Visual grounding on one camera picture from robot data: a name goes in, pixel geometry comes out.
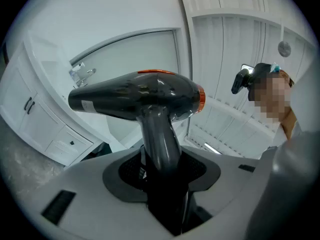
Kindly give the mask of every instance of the ceiling light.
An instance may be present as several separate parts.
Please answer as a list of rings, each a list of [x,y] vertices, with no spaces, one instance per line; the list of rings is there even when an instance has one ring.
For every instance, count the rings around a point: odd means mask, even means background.
[[[214,149],[214,148],[213,148],[212,146],[210,146],[208,143],[204,143],[204,145],[205,145],[208,149],[212,150],[214,153],[221,155],[221,153],[220,153],[218,150]]]

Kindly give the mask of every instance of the black slot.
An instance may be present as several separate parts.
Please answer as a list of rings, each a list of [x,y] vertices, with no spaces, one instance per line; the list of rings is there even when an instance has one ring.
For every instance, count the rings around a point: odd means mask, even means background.
[[[66,212],[68,206],[74,199],[76,193],[62,190],[60,193],[49,203],[49,205],[42,212],[42,216],[45,217],[51,223],[57,225]]]
[[[246,164],[240,164],[239,167],[242,170],[248,171],[250,173],[253,173],[254,170],[256,169],[256,167],[250,166],[250,165],[246,165]]]

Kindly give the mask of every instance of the cabinet handle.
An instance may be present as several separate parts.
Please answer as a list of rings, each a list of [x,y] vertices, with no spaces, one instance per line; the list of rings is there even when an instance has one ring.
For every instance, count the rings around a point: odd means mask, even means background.
[[[32,100],[32,98],[30,97],[30,98],[28,99],[28,101],[26,102],[26,104],[24,105],[24,111],[27,110],[27,106],[28,106],[28,104],[29,104],[29,101],[31,101],[31,100]]]
[[[35,104],[35,102],[33,101],[32,104],[31,104],[31,106],[30,106],[29,109],[28,109],[28,112],[27,112],[28,115],[30,114],[30,109],[32,108],[32,106],[33,106],[34,104]]]

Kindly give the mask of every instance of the floor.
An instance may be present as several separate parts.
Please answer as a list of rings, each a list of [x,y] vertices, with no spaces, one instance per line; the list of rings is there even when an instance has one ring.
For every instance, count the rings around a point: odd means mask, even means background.
[[[0,77],[4,70],[0,54]],[[63,172],[64,166],[26,144],[0,116],[0,169],[12,194],[25,202],[37,188]]]

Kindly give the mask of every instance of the orange trim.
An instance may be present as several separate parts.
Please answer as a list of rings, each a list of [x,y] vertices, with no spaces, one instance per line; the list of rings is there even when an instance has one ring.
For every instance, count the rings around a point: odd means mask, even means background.
[[[138,74],[141,74],[141,73],[166,73],[166,74],[175,75],[175,73],[173,72],[162,70],[162,69],[145,69],[145,70],[138,71]]]
[[[204,109],[205,107],[205,103],[206,103],[206,93],[205,90],[199,85],[197,84],[198,88],[199,88],[199,93],[200,93],[200,102],[199,102],[199,107],[198,110],[196,111],[196,113],[200,112],[201,110]]]

